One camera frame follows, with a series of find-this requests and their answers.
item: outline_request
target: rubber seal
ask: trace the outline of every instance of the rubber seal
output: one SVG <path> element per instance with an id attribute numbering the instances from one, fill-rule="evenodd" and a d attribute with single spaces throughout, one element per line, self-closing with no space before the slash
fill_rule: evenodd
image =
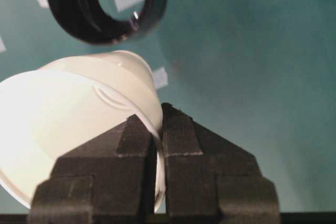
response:
<path id="1" fill-rule="evenodd" d="M 48 0 L 60 26 L 72 36 L 91 44 L 116 44 L 148 32 L 163 16 L 167 0 L 145 0 L 138 18 L 116 20 L 98 0 Z"/>

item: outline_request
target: teal background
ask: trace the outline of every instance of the teal background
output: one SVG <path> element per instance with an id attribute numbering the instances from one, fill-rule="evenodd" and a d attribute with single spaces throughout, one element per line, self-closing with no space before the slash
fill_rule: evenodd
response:
<path id="1" fill-rule="evenodd" d="M 253 153 L 282 211 L 336 210 L 336 0 L 169 0 L 138 41 L 71 38 L 36 0 L 0 0 L 0 80 L 125 49 L 164 66 L 162 102 Z M 0 189 L 0 213 L 27 210 Z"/>

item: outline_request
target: black rubber ring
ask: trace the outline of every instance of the black rubber ring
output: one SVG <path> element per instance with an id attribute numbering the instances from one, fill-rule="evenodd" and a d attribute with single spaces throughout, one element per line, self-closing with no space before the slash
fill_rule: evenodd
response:
<path id="1" fill-rule="evenodd" d="M 116 44 L 141 36 L 163 16 L 167 0 L 145 0 L 138 18 L 119 21 L 106 14 L 98 0 L 48 0 L 60 26 L 91 44 Z"/>

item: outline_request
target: green backdrop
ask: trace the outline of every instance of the green backdrop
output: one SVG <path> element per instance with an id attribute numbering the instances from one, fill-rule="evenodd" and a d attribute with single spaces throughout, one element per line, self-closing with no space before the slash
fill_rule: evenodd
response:
<path id="1" fill-rule="evenodd" d="M 71 38 L 36 0 L 0 0 L 0 81 L 61 57 L 134 51 L 165 67 L 162 102 L 257 157 L 282 211 L 331 211 L 335 17 L 336 0 L 169 0 L 147 37 L 97 47 Z M 0 188 L 0 213 L 20 212 Z"/>

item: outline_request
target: white plastic cup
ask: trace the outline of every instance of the white plastic cup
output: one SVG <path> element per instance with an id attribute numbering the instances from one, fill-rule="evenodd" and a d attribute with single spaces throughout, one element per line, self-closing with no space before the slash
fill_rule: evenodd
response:
<path id="1" fill-rule="evenodd" d="M 120 96 L 111 97 L 96 83 Z M 151 69 L 128 51 L 63 58 L 4 80 L 0 184 L 29 208 L 57 157 L 124 122 L 135 113 L 127 104 L 143 113 L 153 131 L 161 130 Z"/>

